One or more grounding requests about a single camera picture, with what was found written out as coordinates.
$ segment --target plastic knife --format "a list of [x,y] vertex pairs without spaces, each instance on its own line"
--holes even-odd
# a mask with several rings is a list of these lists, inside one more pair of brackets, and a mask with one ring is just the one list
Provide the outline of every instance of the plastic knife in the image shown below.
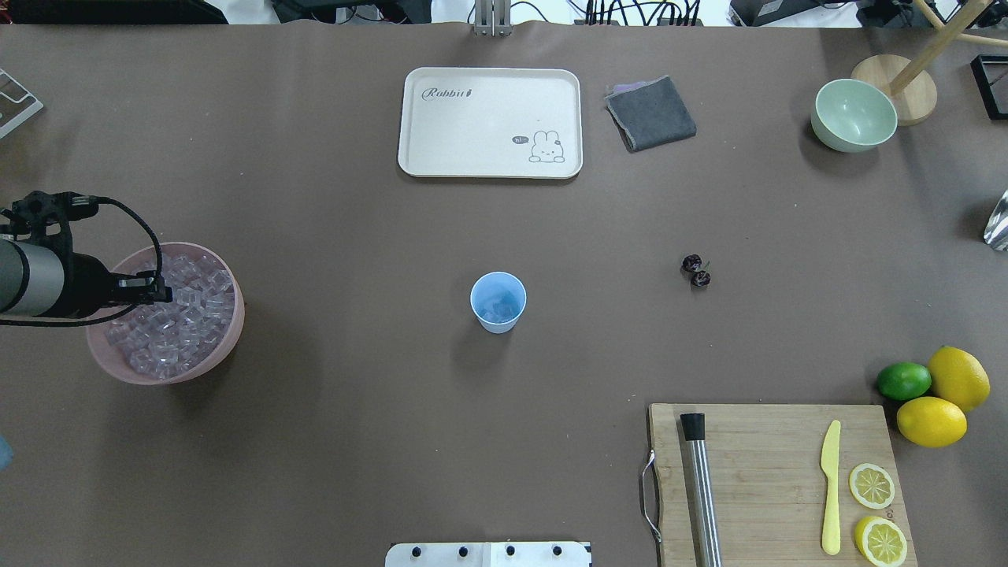
[[840,553],[840,488],[837,477],[840,468],[840,422],[834,420],[823,440],[820,467],[826,474],[826,514],[823,516],[823,551],[830,555]]

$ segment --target bowl of ice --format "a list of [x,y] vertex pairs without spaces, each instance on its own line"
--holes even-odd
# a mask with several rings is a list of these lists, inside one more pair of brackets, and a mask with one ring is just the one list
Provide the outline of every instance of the bowl of ice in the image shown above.
[[[140,306],[86,328],[99,366],[125,382],[169,384],[200,376],[231,353],[245,324],[242,292],[220,256],[199,244],[165,242],[161,260],[172,303]],[[112,271],[153,268],[151,246]]]

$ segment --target bowl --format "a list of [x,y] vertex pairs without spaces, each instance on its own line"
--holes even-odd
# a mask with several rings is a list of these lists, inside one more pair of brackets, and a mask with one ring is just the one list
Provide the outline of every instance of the bowl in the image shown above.
[[892,137],[896,107],[885,93],[864,81],[831,81],[815,95],[812,131],[837,151],[865,151]]
[[[221,342],[217,345],[217,348],[207,355],[207,358],[187,371],[163,380],[159,380],[149,374],[137,372],[125,360],[119,349],[109,344],[108,339],[105,337],[105,330],[112,325],[112,322],[86,327],[85,332],[88,338],[88,348],[91,349],[91,354],[95,357],[95,361],[98,362],[98,365],[103,370],[124,382],[141,385],[163,385],[183,382],[203,375],[214,366],[220,364],[231,353],[235,348],[235,344],[238,343],[238,337],[242,334],[242,327],[245,325],[245,304],[242,299],[242,291],[238,287],[238,280],[235,279],[231,268],[228,267],[228,264],[220,256],[199,244],[190,242],[164,242],[161,244],[161,252],[171,255],[186,253],[190,257],[194,258],[206,255],[217,260],[228,275],[231,276],[231,282],[235,291],[235,312],[228,323],[228,328],[221,338]],[[153,261],[153,259],[154,247],[148,246],[119,262],[118,265],[112,268],[112,271],[135,273],[144,262]],[[103,310],[100,314],[109,315],[114,312],[115,310]]]

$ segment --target tabletop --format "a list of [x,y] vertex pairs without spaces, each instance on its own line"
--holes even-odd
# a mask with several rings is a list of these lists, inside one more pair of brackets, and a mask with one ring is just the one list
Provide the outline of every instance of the tabletop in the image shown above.
[[[1000,564],[1008,261],[980,234],[1008,162],[978,47],[942,53],[933,116],[875,150],[809,126],[825,83],[929,37],[0,26],[0,68],[46,105],[0,140],[2,202],[119,199],[219,253],[247,303],[231,357],[164,387],[104,374],[80,329],[0,330],[0,562],[380,565],[392,543],[510,538],[654,565],[649,404],[878,404],[882,367],[953,344],[990,400],[961,442],[891,432],[893,450],[920,564]],[[423,66],[571,71],[583,169],[408,177],[402,87]],[[698,134],[628,152],[603,97],[666,74]],[[147,245],[114,210],[74,234],[107,265]],[[689,253],[711,261],[705,290]],[[495,269],[528,291],[502,336],[468,305]]]

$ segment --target wooden cutting board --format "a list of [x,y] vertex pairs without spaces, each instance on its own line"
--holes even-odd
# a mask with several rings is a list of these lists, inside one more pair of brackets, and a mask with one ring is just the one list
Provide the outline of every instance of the wooden cutting board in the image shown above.
[[[854,525],[865,516],[888,518],[906,536],[906,567],[916,567],[910,524],[896,474],[885,415],[879,406],[654,404],[651,446],[660,502],[661,564],[696,567],[678,416],[705,414],[724,565],[730,567],[871,567],[854,544]],[[830,422],[840,420],[840,554],[821,546],[826,476],[820,453]],[[886,469],[896,497],[871,509],[851,494],[848,477],[864,462]]]

